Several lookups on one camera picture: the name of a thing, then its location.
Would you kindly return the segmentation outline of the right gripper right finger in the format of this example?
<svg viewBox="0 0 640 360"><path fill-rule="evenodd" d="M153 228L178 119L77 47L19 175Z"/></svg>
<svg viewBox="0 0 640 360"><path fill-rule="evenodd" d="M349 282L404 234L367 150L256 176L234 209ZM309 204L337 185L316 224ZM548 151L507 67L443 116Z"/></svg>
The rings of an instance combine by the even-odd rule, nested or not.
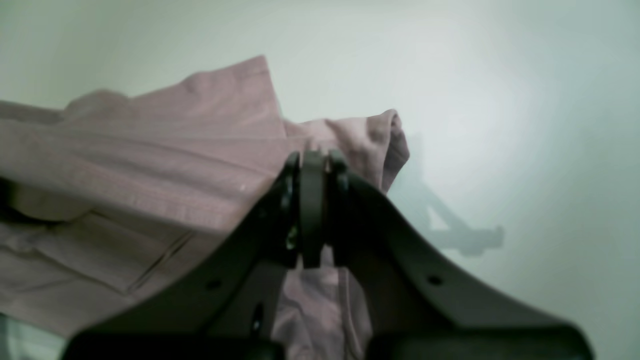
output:
<svg viewBox="0 0 640 360"><path fill-rule="evenodd" d="M381 191L328 157L334 262L360 285L368 360L592 360L576 325L526 305L448 260Z"/></svg>

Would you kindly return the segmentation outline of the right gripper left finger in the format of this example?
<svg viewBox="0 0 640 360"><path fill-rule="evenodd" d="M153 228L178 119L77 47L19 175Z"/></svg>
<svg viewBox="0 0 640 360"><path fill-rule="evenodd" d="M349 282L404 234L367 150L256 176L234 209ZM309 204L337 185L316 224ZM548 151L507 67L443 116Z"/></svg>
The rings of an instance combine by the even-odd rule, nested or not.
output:
<svg viewBox="0 0 640 360"><path fill-rule="evenodd" d="M326 160L291 153L230 237L164 291L78 333L64 360L283 360L270 340L282 283L323 249Z"/></svg>

